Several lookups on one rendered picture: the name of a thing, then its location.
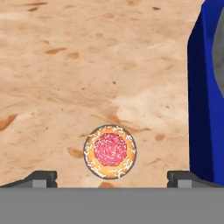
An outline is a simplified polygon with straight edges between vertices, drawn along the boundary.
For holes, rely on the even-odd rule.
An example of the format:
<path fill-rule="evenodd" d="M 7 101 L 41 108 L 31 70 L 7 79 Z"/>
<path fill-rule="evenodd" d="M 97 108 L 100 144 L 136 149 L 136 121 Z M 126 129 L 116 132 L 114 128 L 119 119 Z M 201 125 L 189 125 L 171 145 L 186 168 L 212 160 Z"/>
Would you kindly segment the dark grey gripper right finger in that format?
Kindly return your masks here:
<path fill-rule="evenodd" d="M 213 182 L 210 174 L 195 173 L 191 171 L 168 171 L 167 172 L 168 188 L 224 188 Z"/>

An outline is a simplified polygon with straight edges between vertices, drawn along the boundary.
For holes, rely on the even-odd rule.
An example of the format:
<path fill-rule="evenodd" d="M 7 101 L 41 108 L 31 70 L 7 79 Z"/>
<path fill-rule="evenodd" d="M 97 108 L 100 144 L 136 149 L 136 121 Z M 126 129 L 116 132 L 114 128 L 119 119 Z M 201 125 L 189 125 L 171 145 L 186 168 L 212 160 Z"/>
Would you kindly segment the pink frosted cupcake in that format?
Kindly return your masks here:
<path fill-rule="evenodd" d="M 123 127 L 106 124 L 94 129 L 83 146 L 87 168 L 101 179 L 120 179 L 134 166 L 137 145 Z"/>

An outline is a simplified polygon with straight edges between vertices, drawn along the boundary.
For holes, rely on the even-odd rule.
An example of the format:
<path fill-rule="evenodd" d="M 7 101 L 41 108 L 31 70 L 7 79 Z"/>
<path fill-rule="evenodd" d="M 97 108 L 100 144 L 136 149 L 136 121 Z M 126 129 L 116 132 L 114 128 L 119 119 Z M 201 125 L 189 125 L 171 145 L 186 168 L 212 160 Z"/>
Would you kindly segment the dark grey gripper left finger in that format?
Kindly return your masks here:
<path fill-rule="evenodd" d="M 58 175 L 56 171 L 34 171 L 24 179 L 6 185 L 0 185 L 0 188 L 57 188 L 57 177 Z"/>

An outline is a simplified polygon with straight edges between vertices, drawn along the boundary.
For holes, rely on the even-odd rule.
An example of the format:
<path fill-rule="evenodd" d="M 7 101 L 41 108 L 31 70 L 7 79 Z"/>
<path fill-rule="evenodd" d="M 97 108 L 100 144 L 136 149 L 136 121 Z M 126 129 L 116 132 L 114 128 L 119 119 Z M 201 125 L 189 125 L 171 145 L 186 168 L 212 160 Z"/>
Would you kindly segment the blue tray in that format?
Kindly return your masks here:
<path fill-rule="evenodd" d="M 224 0 L 205 0 L 187 45 L 190 171 L 224 186 L 224 96 L 214 76 L 213 43 Z"/>

